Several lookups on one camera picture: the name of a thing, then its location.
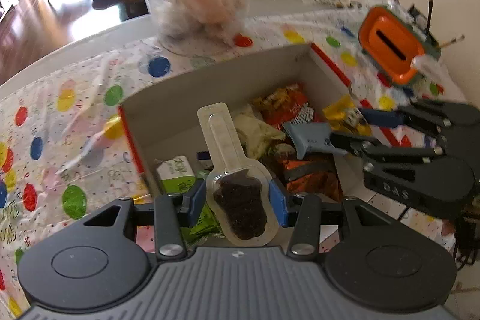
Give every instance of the spoon-shaped package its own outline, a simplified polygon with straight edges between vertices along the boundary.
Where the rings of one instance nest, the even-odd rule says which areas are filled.
[[[267,244],[278,231],[268,199],[272,176],[258,160],[246,157],[224,103],[202,107],[197,115],[214,165],[206,181],[208,206],[231,243]]]

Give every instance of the tablecloth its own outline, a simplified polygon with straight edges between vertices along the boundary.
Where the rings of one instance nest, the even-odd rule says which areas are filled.
[[[69,65],[3,98],[0,317],[18,316],[28,308],[16,271],[25,250],[117,197],[147,195],[117,115],[119,102],[141,88],[232,57],[312,42],[364,104],[391,109],[407,103],[412,92],[389,86],[361,54],[356,37],[366,13],[329,10],[249,19],[237,46],[217,55],[208,55],[204,44],[189,48],[194,56],[179,56],[156,38],[139,40]],[[448,96],[425,78],[412,91],[417,96]],[[393,134],[403,146],[431,143],[402,127]],[[401,208],[380,195],[371,203],[391,214]],[[440,221],[415,212],[406,223],[448,245],[440,237]],[[152,240],[147,231],[138,236],[144,247]]]

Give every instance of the cardboard box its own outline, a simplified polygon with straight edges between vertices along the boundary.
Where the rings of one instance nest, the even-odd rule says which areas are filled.
[[[234,111],[296,81],[303,84],[318,113],[349,93],[328,58],[317,47],[303,44],[225,60],[163,80],[127,98],[119,112],[134,161],[152,194],[163,193],[154,174],[159,162],[185,155],[194,172],[202,169],[196,153],[207,146],[197,118],[200,107],[224,102]],[[363,186],[361,159],[349,155],[334,159],[344,195],[370,200],[374,193]],[[328,233],[323,230],[322,236]]]

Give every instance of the orange tissue box lid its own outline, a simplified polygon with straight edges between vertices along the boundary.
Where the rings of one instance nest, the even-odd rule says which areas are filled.
[[[417,74],[410,67],[415,56],[424,55],[422,43],[384,7],[373,7],[358,33],[362,47],[398,85]]]

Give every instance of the gray ribbed panel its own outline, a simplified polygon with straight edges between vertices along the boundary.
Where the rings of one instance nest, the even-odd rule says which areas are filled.
[[[235,257],[238,251],[243,256]],[[184,262],[164,263],[130,301],[89,315],[34,308],[25,320],[453,320],[443,307],[382,314],[347,300],[313,263],[278,247],[200,247]]]

